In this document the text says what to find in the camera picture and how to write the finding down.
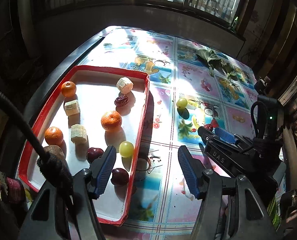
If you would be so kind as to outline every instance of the metal bolt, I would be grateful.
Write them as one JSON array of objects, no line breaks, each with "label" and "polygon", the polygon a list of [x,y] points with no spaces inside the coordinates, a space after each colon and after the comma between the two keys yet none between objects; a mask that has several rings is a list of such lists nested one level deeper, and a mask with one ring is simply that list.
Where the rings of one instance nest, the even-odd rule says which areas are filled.
[{"label": "metal bolt", "polygon": [[238,179],[241,181],[245,181],[245,180],[247,180],[247,177],[245,175],[241,174],[241,175],[238,175]]},{"label": "metal bolt", "polygon": [[207,175],[211,175],[211,174],[214,173],[214,171],[211,170],[211,169],[205,169],[205,173],[206,173]]}]

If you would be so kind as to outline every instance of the wall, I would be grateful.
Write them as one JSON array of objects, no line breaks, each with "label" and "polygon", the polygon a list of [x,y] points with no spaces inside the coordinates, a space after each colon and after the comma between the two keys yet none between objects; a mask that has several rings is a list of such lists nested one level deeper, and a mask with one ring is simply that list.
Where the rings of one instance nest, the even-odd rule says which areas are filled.
[{"label": "wall", "polygon": [[264,34],[273,6],[274,0],[256,0],[253,13],[243,35],[246,41],[237,57],[246,65],[249,65],[250,55],[256,51],[258,41]]}]

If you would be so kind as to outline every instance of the black cable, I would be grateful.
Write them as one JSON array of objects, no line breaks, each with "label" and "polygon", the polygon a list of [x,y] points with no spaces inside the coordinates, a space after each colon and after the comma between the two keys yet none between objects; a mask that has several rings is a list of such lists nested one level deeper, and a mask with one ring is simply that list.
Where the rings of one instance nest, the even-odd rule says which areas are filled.
[{"label": "black cable", "polygon": [[37,165],[45,179],[47,179],[54,187],[70,193],[73,185],[73,177],[68,167],[66,167],[56,156],[50,154],[48,151],[44,151],[42,145],[34,135],[30,126],[25,122],[20,111],[2,92],[0,92],[0,109],[2,109],[10,117],[10,120],[16,124],[39,155],[40,158],[37,160]]},{"label": "black cable", "polygon": [[256,106],[258,105],[262,105],[264,107],[264,111],[265,111],[265,116],[266,116],[266,119],[265,119],[265,126],[267,124],[267,118],[268,118],[268,110],[267,110],[267,107],[266,105],[261,102],[261,101],[256,101],[253,103],[253,105],[251,106],[250,108],[250,118],[252,119],[252,123],[253,123],[253,126],[254,126],[254,130],[255,130],[255,137],[258,138],[258,129],[257,129],[257,123],[255,122],[255,118],[254,118],[254,109]]},{"label": "black cable", "polygon": [[[251,108],[250,108],[250,118],[252,119],[252,123],[253,123],[253,126],[254,126],[254,130],[255,130],[255,138],[258,137],[258,129],[257,129],[257,123],[255,122],[255,118],[254,118],[254,109],[256,106],[258,105],[262,105],[264,107],[264,111],[265,111],[265,116],[266,116],[266,122],[265,122],[265,126],[267,124],[267,117],[268,117],[268,110],[267,110],[267,107],[266,105],[261,102],[261,101],[256,101],[252,104]],[[248,152],[249,150],[253,149],[254,148],[254,144],[252,144],[251,146],[245,148],[244,150],[240,151],[239,154],[244,154],[245,152]]]}]

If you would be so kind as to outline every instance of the table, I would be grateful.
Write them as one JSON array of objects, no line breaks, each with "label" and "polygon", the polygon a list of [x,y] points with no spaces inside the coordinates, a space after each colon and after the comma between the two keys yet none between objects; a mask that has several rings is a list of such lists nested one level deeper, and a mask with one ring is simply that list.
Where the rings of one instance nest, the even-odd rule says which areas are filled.
[{"label": "table", "polygon": [[[106,238],[188,239],[201,200],[194,199],[187,188],[177,150],[186,145],[194,158],[227,176],[199,150],[202,141],[197,129],[215,123],[253,138],[250,107],[257,100],[255,76],[249,67],[227,55],[165,34],[111,26],[92,39],[95,45],[83,49],[84,56],[77,57],[76,65],[144,71],[151,82],[139,153],[150,158],[151,168],[145,171],[138,162],[128,219],[119,228],[103,225]],[[205,51],[215,61],[198,60],[196,54]],[[176,107],[181,97],[188,100],[184,113]],[[285,179],[276,197],[284,192]],[[226,203],[223,197],[222,212]],[[74,226],[71,232],[72,239],[78,239]]]}]

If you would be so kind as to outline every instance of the orange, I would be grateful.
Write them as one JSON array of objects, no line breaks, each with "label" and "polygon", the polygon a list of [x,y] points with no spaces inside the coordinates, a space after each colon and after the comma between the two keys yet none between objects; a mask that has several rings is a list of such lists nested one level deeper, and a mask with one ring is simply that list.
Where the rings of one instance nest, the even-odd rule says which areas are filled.
[{"label": "orange", "polygon": [[76,85],[72,81],[66,81],[61,87],[61,92],[64,97],[71,98],[76,93]]},{"label": "orange", "polygon": [[106,131],[112,132],[122,125],[122,117],[117,111],[109,111],[102,116],[101,124]]},{"label": "orange", "polygon": [[48,128],[45,131],[44,137],[48,145],[61,146],[64,140],[62,131],[55,126]]}]

